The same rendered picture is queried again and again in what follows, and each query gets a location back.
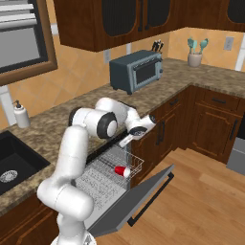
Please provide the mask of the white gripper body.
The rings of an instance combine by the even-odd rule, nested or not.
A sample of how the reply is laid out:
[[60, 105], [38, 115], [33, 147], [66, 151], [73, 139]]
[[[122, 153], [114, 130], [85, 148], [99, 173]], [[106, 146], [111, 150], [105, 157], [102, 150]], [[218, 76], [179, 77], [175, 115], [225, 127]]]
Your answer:
[[133, 140], [133, 135], [129, 134], [124, 139], [122, 139], [119, 142], [120, 147], [125, 147], [127, 144], [129, 144]]

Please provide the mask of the red cup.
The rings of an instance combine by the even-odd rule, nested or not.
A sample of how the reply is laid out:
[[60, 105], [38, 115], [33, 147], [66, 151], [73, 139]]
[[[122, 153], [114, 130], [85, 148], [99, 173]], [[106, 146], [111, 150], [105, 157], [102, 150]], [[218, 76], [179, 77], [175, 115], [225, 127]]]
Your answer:
[[124, 178], [127, 178], [130, 175], [130, 168], [129, 167], [116, 166], [115, 167], [115, 172], [118, 175], [121, 175]]

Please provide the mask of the dark wood base cupboard door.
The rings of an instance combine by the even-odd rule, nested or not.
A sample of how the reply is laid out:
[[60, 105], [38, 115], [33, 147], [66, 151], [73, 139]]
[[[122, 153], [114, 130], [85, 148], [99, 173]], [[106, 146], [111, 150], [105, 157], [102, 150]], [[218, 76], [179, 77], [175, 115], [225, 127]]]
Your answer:
[[131, 144], [131, 152], [144, 160], [142, 170], [131, 179], [132, 188], [140, 184], [147, 174], [176, 147], [183, 121], [180, 121], [177, 112], [169, 113], [161, 118], [161, 121], [165, 121], [165, 137], [159, 145], [156, 145], [159, 122], [143, 138]]
[[[238, 119], [238, 123], [230, 141], [235, 119]], [[236, 114], [196, 103], [189, 128], [188, 147], [226, 164], [240, 123], [241, 117]]]

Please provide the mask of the grey dishwasher door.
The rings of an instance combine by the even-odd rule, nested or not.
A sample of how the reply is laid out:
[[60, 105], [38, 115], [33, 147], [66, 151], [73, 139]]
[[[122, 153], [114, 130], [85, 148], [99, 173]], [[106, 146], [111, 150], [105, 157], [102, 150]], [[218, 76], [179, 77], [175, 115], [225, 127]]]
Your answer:
[[117, 232], [130, 217], [135, 217], [168, 179], [174, 165], [166, 167], [137, 187], [128, 190], [98, 221], [88, 228], [93, 237]]

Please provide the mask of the narrow dark wood cupboard door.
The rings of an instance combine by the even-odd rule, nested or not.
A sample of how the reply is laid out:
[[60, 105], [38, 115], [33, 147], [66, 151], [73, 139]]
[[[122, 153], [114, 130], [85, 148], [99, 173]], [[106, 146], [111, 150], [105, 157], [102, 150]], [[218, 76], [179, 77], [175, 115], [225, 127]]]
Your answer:
[[187, 0], [145, 0], [145, 31], [148, 36], [182, 27]]

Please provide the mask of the wide dark wood cupboard door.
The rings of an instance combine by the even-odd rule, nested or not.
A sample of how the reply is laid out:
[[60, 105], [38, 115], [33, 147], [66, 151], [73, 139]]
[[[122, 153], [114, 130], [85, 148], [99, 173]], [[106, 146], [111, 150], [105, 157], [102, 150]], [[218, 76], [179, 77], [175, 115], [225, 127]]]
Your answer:
[[54, 0], [60, 43], [100, 52], [141, 37], [139, 0]]

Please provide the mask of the dark wood drawer front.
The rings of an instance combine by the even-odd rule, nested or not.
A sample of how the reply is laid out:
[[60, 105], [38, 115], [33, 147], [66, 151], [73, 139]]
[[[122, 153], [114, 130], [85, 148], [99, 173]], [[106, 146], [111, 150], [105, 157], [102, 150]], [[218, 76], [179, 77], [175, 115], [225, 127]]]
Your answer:
[[[226, 100], [226, 103], [222, 104], [212, 101], [212, 98]], [[206, 105], [222, 108], [229, 111], [235, 111], [239, 105], [239, 98], [237, 97], [201, 88], [199, 88], [197, 91], [196, 100]]]
[[[159, 122], [161, 118], [172, 112], [177, 112], [180, 121], [182, 121], [187, 94], [188, 90], [184, 90], [154, 109], [151, 112], [151, 115], [155, 117], [156, 122]], [[179, 101], [174, 105], [170, 105], [169, 103], [175, 99], [178, 99]]]

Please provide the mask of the grey toaster oven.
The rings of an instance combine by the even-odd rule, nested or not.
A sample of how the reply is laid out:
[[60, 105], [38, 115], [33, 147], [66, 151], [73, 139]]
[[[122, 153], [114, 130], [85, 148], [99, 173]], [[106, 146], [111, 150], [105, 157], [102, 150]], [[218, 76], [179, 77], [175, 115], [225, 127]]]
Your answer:
[[163, 75], [162, 55], [140, 50], [109, 61], [110, 85], [132, 95]]

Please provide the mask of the beige utensil pot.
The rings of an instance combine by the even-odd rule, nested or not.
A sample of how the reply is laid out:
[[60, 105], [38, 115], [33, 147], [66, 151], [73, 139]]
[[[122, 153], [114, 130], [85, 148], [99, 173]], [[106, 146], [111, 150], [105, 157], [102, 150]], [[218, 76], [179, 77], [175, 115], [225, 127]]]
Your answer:
[[202, 54], [193, 53], [188, 55], [188, 65], [190, 67], [198, 67], [201, 64]]

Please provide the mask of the white soap dispenser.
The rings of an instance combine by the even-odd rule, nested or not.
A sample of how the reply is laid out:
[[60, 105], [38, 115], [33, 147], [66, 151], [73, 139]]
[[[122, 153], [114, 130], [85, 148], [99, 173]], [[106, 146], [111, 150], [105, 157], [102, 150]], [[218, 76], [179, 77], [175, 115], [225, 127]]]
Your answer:
[[16, 100], [12, 103], [14, 105], [13, 113], [16, 118], [17, 125], [20, 128], [26, 128], [31, 125], [27, 109]]

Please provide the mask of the black sink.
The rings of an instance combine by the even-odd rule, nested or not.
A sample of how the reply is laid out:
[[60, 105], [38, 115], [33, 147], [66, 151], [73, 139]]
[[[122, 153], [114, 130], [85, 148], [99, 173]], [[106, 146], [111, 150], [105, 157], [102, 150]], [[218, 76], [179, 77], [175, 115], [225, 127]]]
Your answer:
[[10, 131], [0, 133], [0, 195], [50, 163]]

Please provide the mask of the teal spoon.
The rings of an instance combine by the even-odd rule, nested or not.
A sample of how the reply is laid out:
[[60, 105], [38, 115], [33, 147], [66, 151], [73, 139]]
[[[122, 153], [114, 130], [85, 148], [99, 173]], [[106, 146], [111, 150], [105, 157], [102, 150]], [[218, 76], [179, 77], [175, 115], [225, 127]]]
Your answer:
[[207, 47], [208, 43], [209, 43], [209, 39], [208, 38], [205, 38], [204, 40], [202, 40], [200, 42], [200, 53], [199, 54], [203, 53], [203, 50]]

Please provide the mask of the dark wood sink cupboard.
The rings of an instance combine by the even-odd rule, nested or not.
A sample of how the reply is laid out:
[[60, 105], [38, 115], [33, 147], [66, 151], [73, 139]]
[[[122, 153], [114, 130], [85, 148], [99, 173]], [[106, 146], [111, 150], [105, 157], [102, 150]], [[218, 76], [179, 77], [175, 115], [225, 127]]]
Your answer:
[[0, 245], [51, 245], [58, 235], [56, 218], [34, 193], [0, 216]]

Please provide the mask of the wooden framed window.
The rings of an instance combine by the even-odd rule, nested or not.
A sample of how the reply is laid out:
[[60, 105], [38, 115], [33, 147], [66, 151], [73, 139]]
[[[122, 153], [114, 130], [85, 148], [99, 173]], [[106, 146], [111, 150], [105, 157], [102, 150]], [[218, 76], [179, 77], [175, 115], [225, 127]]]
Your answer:
[[0, 86], [56, 69], [46, 0], [0, 0]]

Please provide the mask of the corner dark wood cupboard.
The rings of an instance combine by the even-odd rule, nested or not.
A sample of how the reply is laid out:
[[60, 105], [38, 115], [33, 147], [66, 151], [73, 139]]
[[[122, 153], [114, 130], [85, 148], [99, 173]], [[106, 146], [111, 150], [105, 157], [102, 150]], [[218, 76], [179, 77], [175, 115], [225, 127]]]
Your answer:
[[183, 0], [183, 26], [245, 33], [245, 0]]

